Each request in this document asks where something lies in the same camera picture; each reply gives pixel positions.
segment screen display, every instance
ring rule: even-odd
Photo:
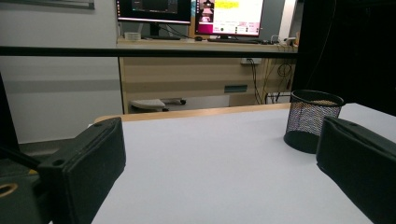
[[[196,0],[197,35],[259,36],[263,0]]]
[[[116,0],[117,20],[191,23],[191,0]]]

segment white cup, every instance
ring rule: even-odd
[[[132,33],[132,32],[125,32],[124,36],[126,40],[130,40],[130,41],[137,41],[141,38],[140,33]]]

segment power outlet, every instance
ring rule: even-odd
[[[241,59],[241,64],[251,64],[251,60],[253,60],[254,64],[259,64],[262,63],[261,58],[242,58]]]

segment black mesh pencil holder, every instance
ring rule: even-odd
[[[315,154],[324,117],[338,118],[344,104],[342,98],[326,92],[293,91],[284,141],[297,150]]]

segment white wall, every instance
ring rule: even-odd
[[[0,3],[0,45],[115,48],[115,2],[95,10]],[[117,58],[0,57],[20,143],[72,138],[121,114]]]
[[[284,39],[294,35],[290,35],[290,28],[293,21],[294,9],[297,0],[285,0],[283,7],[282,22],[280,23],[279,38]]]

